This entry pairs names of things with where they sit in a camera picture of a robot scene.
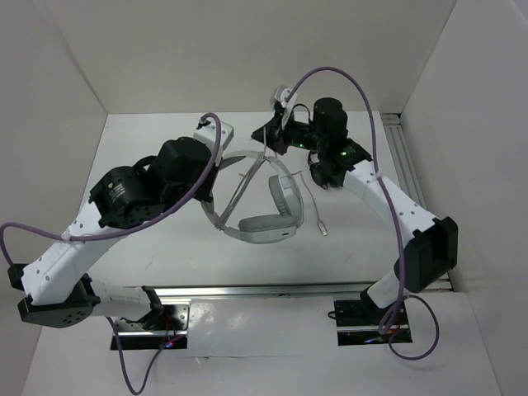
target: ear pad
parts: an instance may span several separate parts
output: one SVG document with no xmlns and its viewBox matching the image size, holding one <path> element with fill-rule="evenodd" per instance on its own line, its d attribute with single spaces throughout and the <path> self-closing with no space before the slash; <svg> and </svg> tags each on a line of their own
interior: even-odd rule
<svg viewBox="0 0 528 396">
<path fill-rule="evenodd" d="M 282 194 L 279 177 L 277 175 L 270 177 L 267 184 L 270 187 L 271 197 L 273 198 L 273 202 L 275 202 L 275 206 L 279 210 L 279 213 L 282 216 L 291 216 L 291 210 L 286 203 L 284 194 Z"/>
<path fill-rule="evenodd" d="M 238 228 L 245 233 L 256 231 L 269 231 L 272 229 L 282 229 L 297 225 L 294 216 L 282 216 L 280 214 L 266 214 L 264 216 L 248 217 L 240 220 Z"/>
</svg>

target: headphone ear cup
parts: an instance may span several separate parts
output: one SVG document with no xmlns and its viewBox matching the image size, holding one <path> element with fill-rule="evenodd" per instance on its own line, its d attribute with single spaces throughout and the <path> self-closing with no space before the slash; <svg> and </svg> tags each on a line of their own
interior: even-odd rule
<svg viewBox="0 0 528 396">
<path fill-rule="evenodd" d="M 275 202 L 275 206 L 277 207 L 277 210 L 279 210 L 280 215 L 291 216 L 291 210 L 286 203 L 284 194 L 282 193 L 279 177 L 277 175 L 270 177 L 267 184 L 270 187 L 271 197 L 273 198 L 273 202 Z"/>
</svg>

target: white wall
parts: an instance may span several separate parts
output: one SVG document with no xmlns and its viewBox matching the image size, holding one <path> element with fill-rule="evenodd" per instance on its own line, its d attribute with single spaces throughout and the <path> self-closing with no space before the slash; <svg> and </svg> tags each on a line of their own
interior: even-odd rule
<svg viewBox="0 0 528 396">
<path fill-rule="evenodd" d="M 403 112 L 427 204 L 459 223 L 460 270 L 505 396 L 528 385 L 526 16 L 522 0 L 459 0 Z"/>
<path fill-rule="evenodd" d="M 78 209 L 106 119 L 30 0 L 0 4 L 0 224 L 21 221 L 55 232 Z M 18 262 L 48 242 L 9 232 Z M 21 394 L 40 334 L 17 312 L 0 259 L 0 393 Z"/>
<path fill-rule="evenodd" d="M 401 112 L 454 0 L 39 0 L 110 113 L 268 111 L 280 83 L 340 66 Z M 341 78 L 303 88 L 364 110 Z"/>
</svg>

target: over-ear headphones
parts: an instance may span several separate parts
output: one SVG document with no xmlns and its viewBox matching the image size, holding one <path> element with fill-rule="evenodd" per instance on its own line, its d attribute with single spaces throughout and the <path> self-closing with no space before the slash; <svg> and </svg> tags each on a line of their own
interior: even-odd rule
<svg viewBox="0 0 528 396">
<path fill-rule="evenodd" d="M 261 153 L 252 150 L 235 151 L 225 154 L 219 170 L 233 165 L 245 158 L 257 159 Z M 304 203 L 299 186 L 288 168 L 278 158 L 264 157 L 277 173 L 268 180 L 271 197 L 280 214 L 265 214 L 242 219 L 238 229 L 223 226 L 228 236 L 247 243 L 275 243 L 293 237 L 304 221 Z M 215 202 L 202 201 L 205 215 L 215 226 L 219 216 L 215 213 Z"/>
</svg>

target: purple cable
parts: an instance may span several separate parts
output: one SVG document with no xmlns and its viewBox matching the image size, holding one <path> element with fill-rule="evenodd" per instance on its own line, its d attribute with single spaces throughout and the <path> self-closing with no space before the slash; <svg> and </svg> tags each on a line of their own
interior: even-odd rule
<svg viewBox="0 0 528 396">
<path fill-rule="evenodd" d="M 363 88 L 361 88 L 360 84 L 347 72 L 344 72 L 343 70 L 339 68 L 334 68 L 332 66 L 323 66 L 321 68 L 315 68 L 314 70 L 307 72 L 300 80 L 295 84 L 295 86 L 292 88 L 290 95 L 285 99 L 286 102 L 290 101 L 291 97 L 299 90 L 299 87 L 311 76 L 318 72 L 334 72 L 337 74 L 341 74 L 343 77 L 345 77 L 348 81 L 350 81 L 354 87 L 356 87 L 357 91 L 360 93 L 361 98 L 363 99 L 363 102 L 365 103 L 366 111 L 369 115 L 370 120 L 370 133 L 371 133 L 371 139 L 372 139 L 372 162 L 374 163 L 374 170 L 375 173 L 378 174 L 380 171 L 380 164 L 378 162 L 378 146 L 376 142 L 376 132 L 375 132 L 375 124 L 374 124 L 374 114 L 372 113 L 372 108 L 370 107 L 369 100 L 366 97 L 365 91 L 363 91 Z M 398 298 L 394 302 L 394 304 L 391 305 L 391 307 L 387 310 L 387 313 L 382 317 L 381 321 L 379 322 L 378 326 L 378 332 L 381 335 L 387 334 L 387 332 L 390 330 L 390 328 L 396 323 L 398 320 L 399 310 L 403 303 L 403 301 L 406 299 L 406 297 L 403 295 L 405 291 L 405 255 L 403 254 L 403 236 L 402 236 L 402 230 L 399 225 L 398 221 L 398 214 L 396 213 L 396 209 L 394 208 L 394 203 L 390 197 L 389 191 L 387 190 L 387 186 L 385 185 L 383 178 L 379 178 L 379 186 L 381 187 L 381 190 L 383 191 L 384 197 L 387 200 L 387 203 L 389 204 L 389 210 L 391 217 L 393 218 L 394 222 L 394 229 L 396 231 L 396 239 L 398 241 L 398 266 L 399 266 L 399 272 L 398 272 L 398 278 L 399 278 L 399 288 L 398 288 Z M 392 345 L 392 340 L 394 339 L 394 335 L 389 338 L 389 347 L 390 350 L 398 357 L 408 360 L 408 361 L 416 361 L 419 359 L 423 359 L 424 357 L 429 356 L 434 349 L 436 348 L 436 345 L 438 344 L 438 339 L 440 337 L 440 327 L 438 326 L 438 320 L 436 319 L 436 315 L 433 313 L 431 306 L 422 298 L 417 296 L 410 296 L 415 299 L 419 299 L 422 301 L 426 308 L 431 313 L 431 316 L 433 317 L 433 321 L 436 324 L 436 339 L 433 343 L 432 348 L 430 348 L 427 352 L 420 356 L 404 356 L 400 353 L 397 353 L 394 350 L 394 347 Z"/>
<path fill-rule="evenodd" d="M 175 342 L 177 339 L 182 338 L 183 336 L 176 336 L 176 337 L 170 339 L 167 342 L 163 342 L 160 345 L 159 350 L 156 351 L 154 356 L 152 356 L 152 359 L 150 360 L 150 363 L 148 363 L 148 368 L 147 368 L 147 371 L 145 372 L 145 376 L 144 376 L 143 384 L 141 385 L 141 388 L 139 388 L 139 390 L 135 390 L 132 387 L 132 384 L 130 383 L 129 375 L 126 372 L 125 357 L 123 355 L 123 346 L 121 345 L 121 338 L 119 337 L 119 330 L 117 329 L 116 324 L 114 323 L 114 321 L 111 318 L 106 317 L 106 320 L 111 325 L 112 332 L 114 332 L 115 344 L 117 345 L 117 351 L 119 352 L 119 361 L 121 363 L 121 371 L 123 372 L 123 378 L 125 379 L 126 386 L 128 387 L 129 391 L 134 396 L 138 396 L 139 394 L 142 394 L 143 391 L 145 390 L 145 386 L 147 386 L 147 381 L 149 380 L 150 370 L 152 369 L 152 366 L 154 365 L 154 362 L 158 358 L 159 354 L 162 353 L 163 348 L 165 347 L 165 345 L 167 345 L 170 342 Z"/>
<path fill-rule="evenodd" d="M 213 166 L 215 165 L 216 157 L 218 156 L 218 152 L 220 150 L 220 143 L 221 143 L 221 138 L 222 138 L 222 123 L 220 121 L 220 118 L 214 113 L 207 113 L 207 114 L 204 114 L 200 119 L 202 121 L 205 121 L 207 118 L 212 118 L 216 124 L 216 140 L 214 142 L 213 151 L 211 152 L 211 157 L 209 158 L 209 162 L 207 163 L 207 165 L 205 165 L 203 172 L 200 174 L 200 177 L 198 177 L 198 180 L 196 180 L 196 183 L 189 189 L 189 191 L 176 204 L 174 204 L 169 210 L 162 213 L 158 217 L 146 223 L 138 225 L 137 227 L 133 227 L 132 229 L 125 229 L 122 231 L 117 231 L 115 233 L 108 233 L 106 235 L 92 235 L 92 236 L 88 235 L 88 236 L 81 236 L 81 237 L 71 237 L 69 240 L 71 242 L 96 242 L 96 241 L 104 241 L 107 239 L 126 237 L 128 235 L 131 235 L 132 233 L 137 233 L 138 231 L 142 231 L 144 229 L 152 227 L 153 225 L 159 223 L 163 219 L 166 219 L 168 216 L 177 212 L 182 206 L 184 206 L 184 204 L 186 204 L 189 200 L 191 200 L 191 198 L 194 196 L 196 191 L 200 188 L 200 186 L 203 184 L 205 179 L 209 176 L 211 169 L 213 169 Z M 49 233 L 42 229 L 38 229 L 37 227 L 31 227 L 30 225 L 21 224 L 21 223 L 13 223 L 13 222 L 4 223 L 2 224 L 2 226 L 0 226 L 0 249 L 2 250 L 2 254 L 5 257 L 7 264 L 9 264 L 10 266 L 13 265 L 13 260 L 11 259 L 11 257 L 9 256 L 9 253 L 7 252 L 6 241 L 4 239 L 5 230 L 9 228 L 23 229 L 30 233 L 35 233 L 37 235 L 40 235 L 41 237 L 46 237 L 49 239 L 53 239 L 55 241 L 63 241 L 61 235 L 58 235 L 56 233 Z"/>
</svg>

